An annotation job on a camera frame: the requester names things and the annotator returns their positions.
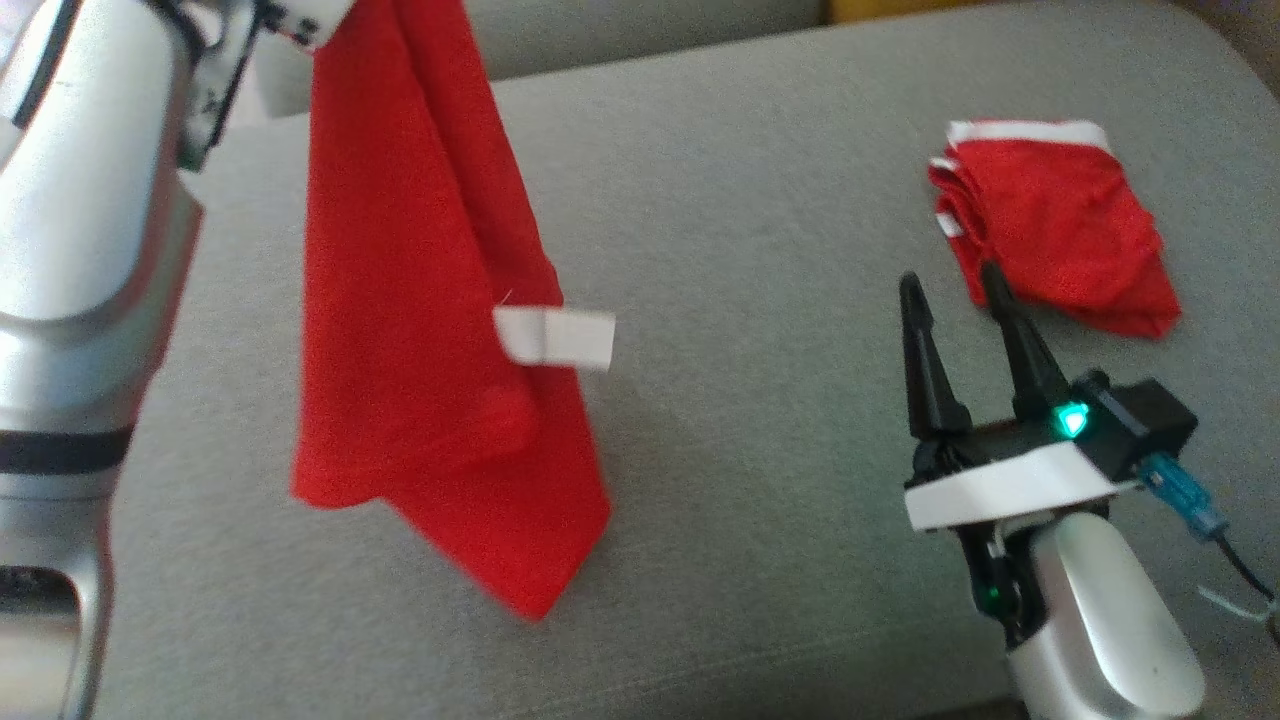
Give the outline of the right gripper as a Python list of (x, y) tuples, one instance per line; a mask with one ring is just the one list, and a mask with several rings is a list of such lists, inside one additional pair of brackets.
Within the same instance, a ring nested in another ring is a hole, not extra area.
[[(1002, 333), (1015, 418), (1056, 418), (1070, 401), (1060, 365), (997, 263), (982, 265), (980, 282)], [(911, 529), (955, 534), (975, 610), (1007, 643), (1030, 641), (1061, 611), (1085, 629), (1133, 619), (1143, 570), (1108, 520), (1128, 484), (1043, 427), (1009, 421), (968, 433), (972, 415), (955, 397), (916, 273), (900, 278), (899, 301), (908, 424), (922, 441), (902, 497)]]

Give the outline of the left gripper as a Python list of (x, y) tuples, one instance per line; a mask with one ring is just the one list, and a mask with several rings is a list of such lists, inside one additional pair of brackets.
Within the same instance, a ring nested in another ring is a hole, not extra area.
[(312, 51), (335, 33), (352, 1), (156, 1), (189, 45), (191, 79), (178, 164), (201, 170), (221, 140), (244, 68), (262, 32)]

